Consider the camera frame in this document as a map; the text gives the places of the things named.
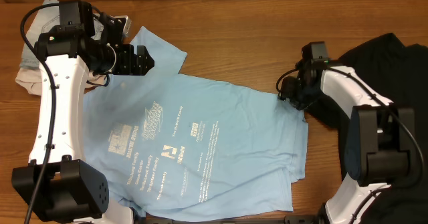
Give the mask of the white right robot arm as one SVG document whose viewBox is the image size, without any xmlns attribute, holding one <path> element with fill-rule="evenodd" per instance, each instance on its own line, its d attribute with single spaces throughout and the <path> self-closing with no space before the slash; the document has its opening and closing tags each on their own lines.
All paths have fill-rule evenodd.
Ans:
<svg viewBox="0 0 428 224">
<path fill-rule="evenodd" d="M 423 155 L 414 137 L 414 112 L 398 107 L 365 84 L 351 67 L 330 60 L 299 61 L 276 82 L 278 98 L 298 110 L 322 95 L 349 119 L 342 155 L 346 175 L 314 223 L 360 223 L 381 194 L 417 184 L 413 171 Z"/>
</svg>

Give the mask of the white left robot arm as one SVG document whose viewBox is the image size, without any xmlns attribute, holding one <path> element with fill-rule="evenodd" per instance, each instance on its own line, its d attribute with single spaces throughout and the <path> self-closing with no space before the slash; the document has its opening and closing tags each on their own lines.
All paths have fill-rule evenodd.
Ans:
<svg viewBox="0 0 428 224">
<path fill-rule="evenodd" d="M 106 177 L 84 155 L 82 111 L 90 74 L 143 76 L 154 60 L 143 45 L 125 44 L 130 20 L 81 0 L 57 3 L 60 22 L 28 45 L 39 61 L 41 104 L 28 164 L 13 169 L 13 188 L 27 216 L 56 223 L 141 223 L 109 196 Z"/>
</svg>

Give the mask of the light blue printed t-shirt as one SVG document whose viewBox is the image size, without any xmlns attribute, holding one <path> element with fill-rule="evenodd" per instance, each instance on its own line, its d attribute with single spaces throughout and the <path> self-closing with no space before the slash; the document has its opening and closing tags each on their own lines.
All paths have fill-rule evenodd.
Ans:
<svg viewBox="0 0 428 224">
<path fill-rule="evenodd" d="M 186 53 L 141 28 L 155 65 L 84 96 L 87 162 L 142 214 L 210 221 L 291 211 L 308 124 L 275 94 L 180 73 Z"/>
</svg>

